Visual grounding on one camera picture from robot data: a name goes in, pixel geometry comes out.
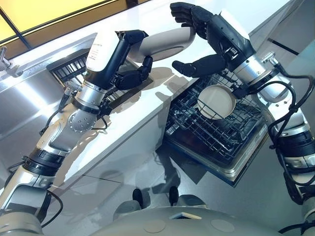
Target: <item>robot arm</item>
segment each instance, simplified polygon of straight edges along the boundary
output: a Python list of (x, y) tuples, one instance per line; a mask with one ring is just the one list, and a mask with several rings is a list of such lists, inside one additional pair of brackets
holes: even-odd
[[(288, 192), (292, 200), (303, 205), (304, 220), (314, 224), (315, 141), (300, 109), (313, 91), (314, 79), (288, 75), (274, 54), (267, 55), (261, 62), (249, 36), (225, 11), (214, 15), (200, 6), (184, 2), (172, 3), (170, 7), (176, 22), (182, 23), (183, 27), (194, 27), (217, 53), (193, 63), (174, 61), (173, 67), (191, 77), (220, 73), (227, 68), (243, 82), (242, 86), (234, 85), (233, 94), (236, 98), (252, 94), (261, 107), (274, 143), (271, 148), (275, 149), (284, 168)], [(272, 63), (274, 68), (267, 70), (263, 65), (266, 62)], [(309, 88), (300, 101), (296, 101), (287, 78), (309, 79)]]
[[(83, 134), (93, 129), (98, 118), (110, 113), (106, 97), (118, 89), (140, 85), (148, 78), (153, 60), (170, 57), (185, 49), (193, 41), (194, 34), (192, 29), (181, 28), (151, 37), (141, 30), (108, 33), (106, 38), (101, 33), (96, 36), (86, 62), (83, 84), (67, 85), (59, 108), (53, 114), (61, 113), (61, 118), (49, 125), (51, 116), (40, 131), (41, 138), (33, 152), (7, 181), (0, 196), (0, 235), (16, 229), (21, 235), (42, 233), (38, 221), (44, 220), (51, 195), (54, 195), (48, 188), (63, 160)], [(165, 44), (160, 39), (165, 36), (171, 37), (172, 42)], [(130, 51), (131, 59), (136, 57), (135, 61), (142, 61), (142, 66), (118, 73)]]

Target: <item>white countertop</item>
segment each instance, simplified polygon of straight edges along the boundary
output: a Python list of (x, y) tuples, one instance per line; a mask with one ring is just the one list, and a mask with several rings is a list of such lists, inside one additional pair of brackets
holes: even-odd
[[(13, 62), (23, 65), (30, 58), (49, 54), (99, 30), (110, 32), (139, 29), (152, 35), (178, 28), (180, 24), (176, 23), (170, 14), (169, 5), (172, 2), (175, 1), (152, 0), (146, 2), (46, 43), (16, 57)], [(187, 0), (186, 2), (200, 5), (217, 14), (225, 8), (249, 33), (289, 0)], [(66, 181), (61, 186), (61, 188), (66, 188), (155, 116), (162, 109), (165, 101), (170, 102), (172, 98), (193, 83), (194, 80), (191, 78), (182, 77), (176, 70), (171, 69), (174, 60), (192, 62), (214, 53), (205, 40), (196, 36), (195, 41), (183, 52), (168, 59), (154, 62), (151, 73), (154, 83), (137, 94), (136, 97), (131, 98), (122, 108), (112, 112), (108, 118), (111, 122), (106, 132), (90, 131), (84, 136), (83, 141), (65, 159), (54, 185), (60, 186), (62, 182)]]

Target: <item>floor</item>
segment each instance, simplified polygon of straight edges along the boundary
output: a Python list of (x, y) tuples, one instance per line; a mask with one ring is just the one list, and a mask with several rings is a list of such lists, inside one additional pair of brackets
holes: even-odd
[[(210, 209), (275, 230), (300, 222), (301, 209), (286, 192), (282, 170), (273, 151), (265, 145), (261, 152), (264, 155), (256, 157), (236, 188), (194, 161), (183, 158), (166, 144), (148, 153), (143, 164), (123, 176), (115, 171), (109, 175), (106, 166), (98, 166), (61, 196), (63, 212), (44, 228), (44, 233), (47, 236), (87, 236), (112, 222), (115, 209), (123, 201), (131, 200), (135, 187), (142, 190), (145, 206), (157, 207), (169, 205), (167, 193), (173, 185), (178, 186), (180, 195), (197, 195)], [(102, 173), (110, 178), (91, 177)], [(53, 202), (47, 219), (58, 208), (58, 203)]]

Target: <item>white bowl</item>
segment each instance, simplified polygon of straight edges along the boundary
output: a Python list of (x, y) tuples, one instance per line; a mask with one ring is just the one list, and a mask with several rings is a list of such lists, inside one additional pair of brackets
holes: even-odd
[(197, 104), (199, 111), (206, 118), (222, 119), (233, 112), (236, 99), (229, 87), (211, 85), (199, 94)]

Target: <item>window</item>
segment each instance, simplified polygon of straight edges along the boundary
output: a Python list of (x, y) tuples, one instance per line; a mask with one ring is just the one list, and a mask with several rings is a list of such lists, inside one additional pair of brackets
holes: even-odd
[(0, 46), (10, 59), (148, 0), (0, 0)]

